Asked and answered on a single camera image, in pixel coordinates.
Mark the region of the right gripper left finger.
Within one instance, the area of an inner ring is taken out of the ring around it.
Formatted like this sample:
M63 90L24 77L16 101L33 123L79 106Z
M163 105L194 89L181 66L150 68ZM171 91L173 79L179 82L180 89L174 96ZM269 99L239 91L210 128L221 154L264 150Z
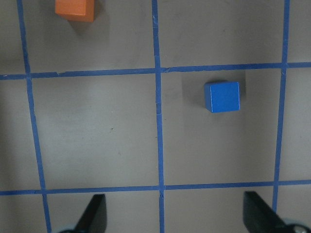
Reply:
M107 227L105 194L93 195L75 226L77 233L104 233Z

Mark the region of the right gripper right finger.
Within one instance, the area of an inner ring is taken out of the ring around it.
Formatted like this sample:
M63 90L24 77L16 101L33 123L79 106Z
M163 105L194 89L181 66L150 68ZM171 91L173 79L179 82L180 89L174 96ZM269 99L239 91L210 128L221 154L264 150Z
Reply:
M243 195L243 223L249 233L286 233L287 225L255 191Z

